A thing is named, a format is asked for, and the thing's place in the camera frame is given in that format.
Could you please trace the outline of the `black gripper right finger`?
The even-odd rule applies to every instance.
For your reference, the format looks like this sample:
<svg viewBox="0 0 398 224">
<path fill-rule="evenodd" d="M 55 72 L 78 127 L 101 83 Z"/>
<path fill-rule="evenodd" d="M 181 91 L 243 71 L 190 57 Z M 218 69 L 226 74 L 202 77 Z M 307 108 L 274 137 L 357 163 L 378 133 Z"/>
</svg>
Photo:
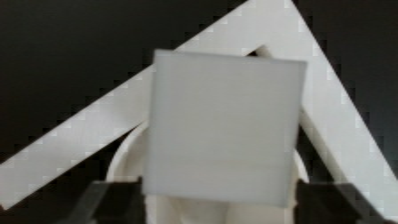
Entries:
<svg viewBox="0 0 398 224">
<path fill-rule="evenodd" d="M 295 224 L 389 224 L 352 184 L 297 182 Z"/>
</svg>

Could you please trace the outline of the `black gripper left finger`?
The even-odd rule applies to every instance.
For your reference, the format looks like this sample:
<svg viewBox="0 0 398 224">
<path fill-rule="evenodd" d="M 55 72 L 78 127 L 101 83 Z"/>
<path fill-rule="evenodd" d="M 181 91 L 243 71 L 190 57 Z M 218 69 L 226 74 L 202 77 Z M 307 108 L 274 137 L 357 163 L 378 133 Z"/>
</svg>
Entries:
<svg viewBox="0 0 398 224">
<path fill-rule="evenodd" d="M 64 224 L 146 224 L 142 180 L 94 181 Z"/>
</svg>

